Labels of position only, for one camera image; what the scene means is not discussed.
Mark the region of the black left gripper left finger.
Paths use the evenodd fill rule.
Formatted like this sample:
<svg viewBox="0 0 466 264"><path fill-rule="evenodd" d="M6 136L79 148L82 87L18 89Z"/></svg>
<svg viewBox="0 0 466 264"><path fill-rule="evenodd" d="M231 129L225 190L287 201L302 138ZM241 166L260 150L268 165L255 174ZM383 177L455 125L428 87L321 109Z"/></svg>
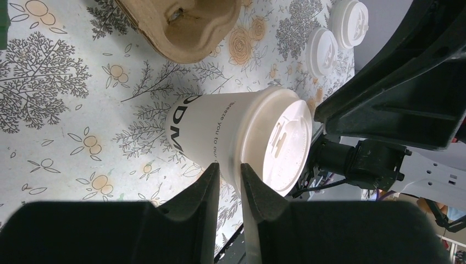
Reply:
<svg viewBox="0 0 466 264"><path fill-rule="evenodd" d="M1 263L213 263L220 167L151 202L32 202L1 230Z"/></svg>

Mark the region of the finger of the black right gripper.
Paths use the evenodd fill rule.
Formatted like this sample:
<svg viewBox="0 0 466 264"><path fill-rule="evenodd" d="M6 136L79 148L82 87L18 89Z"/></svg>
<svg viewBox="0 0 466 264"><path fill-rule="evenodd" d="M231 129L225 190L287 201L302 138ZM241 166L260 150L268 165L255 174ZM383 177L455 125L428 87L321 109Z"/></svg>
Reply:
<svg viewBox="0 0 466 264"><path fill-rule="evenodd" d="M381 51L320 104L326 132L445 150L465 118L465 1L413 1Z"/></svg>

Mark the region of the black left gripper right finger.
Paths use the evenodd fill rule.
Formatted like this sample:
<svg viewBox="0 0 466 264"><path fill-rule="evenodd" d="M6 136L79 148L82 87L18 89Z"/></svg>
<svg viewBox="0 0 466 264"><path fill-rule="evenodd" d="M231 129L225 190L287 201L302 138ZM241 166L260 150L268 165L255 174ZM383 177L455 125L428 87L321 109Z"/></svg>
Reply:
<svg viewBox="0 0 466 264"><path fill-rule="evenodd" d="M405 201L288 201L241 164L248 263L449 263L420 209Z"/></svg>

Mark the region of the single white paper cup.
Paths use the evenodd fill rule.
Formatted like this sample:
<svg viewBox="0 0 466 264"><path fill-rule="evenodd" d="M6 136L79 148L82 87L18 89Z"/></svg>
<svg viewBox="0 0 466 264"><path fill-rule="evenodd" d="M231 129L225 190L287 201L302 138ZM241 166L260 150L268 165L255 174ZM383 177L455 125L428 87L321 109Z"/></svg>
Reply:
<svg viewBox="0 0 466 264"><path fill-rule="evenodd" d="M165 120L170 146L203 168L218 163L221 176L240 191L235 153L243 119L260 98L260 92L190 96L178 100Z"/></svg>

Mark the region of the green paper bag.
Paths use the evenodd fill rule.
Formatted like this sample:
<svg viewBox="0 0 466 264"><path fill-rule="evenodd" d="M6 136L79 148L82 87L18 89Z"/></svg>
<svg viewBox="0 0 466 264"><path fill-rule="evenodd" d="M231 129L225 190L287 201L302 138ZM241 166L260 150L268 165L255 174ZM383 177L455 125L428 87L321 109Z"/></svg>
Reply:
<svg viewBox="0 0 466 264"><path fill-rule="evenodd" d="M7 43L8 43L8 29L10 26L10 18L8 15L8 1L7 0L1 0L0 4L0 46L1 50L6 50L7 49Z"/></svg>

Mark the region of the floral table mat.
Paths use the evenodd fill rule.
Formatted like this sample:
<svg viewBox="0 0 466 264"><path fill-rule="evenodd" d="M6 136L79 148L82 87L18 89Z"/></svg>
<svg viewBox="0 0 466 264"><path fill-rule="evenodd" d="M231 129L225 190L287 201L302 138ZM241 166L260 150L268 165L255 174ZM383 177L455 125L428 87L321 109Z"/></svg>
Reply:
<svg viewBox="0 0 466 264"><path fill-rule="evenodd" d="M8 1L1 50L1 230L32 202L161 206L205 168L175 151L165 120L177 100L296 92L311 110L354 76L354 48L314 78L306 44L330 30L338 1L241 1L233 29L205 59L172 62L117 1Z"/></svg>

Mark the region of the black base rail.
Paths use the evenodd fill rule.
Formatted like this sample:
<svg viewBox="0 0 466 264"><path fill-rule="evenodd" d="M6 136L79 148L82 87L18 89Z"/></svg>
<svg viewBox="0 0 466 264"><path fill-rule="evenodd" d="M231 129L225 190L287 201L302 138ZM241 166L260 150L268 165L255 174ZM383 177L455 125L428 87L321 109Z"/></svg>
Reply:
<svg viewBox="0 0 466 264"><path fill-rule="evenodd" d="M214 258L215 264L246 264L244 229L238 229Z"/></svg>

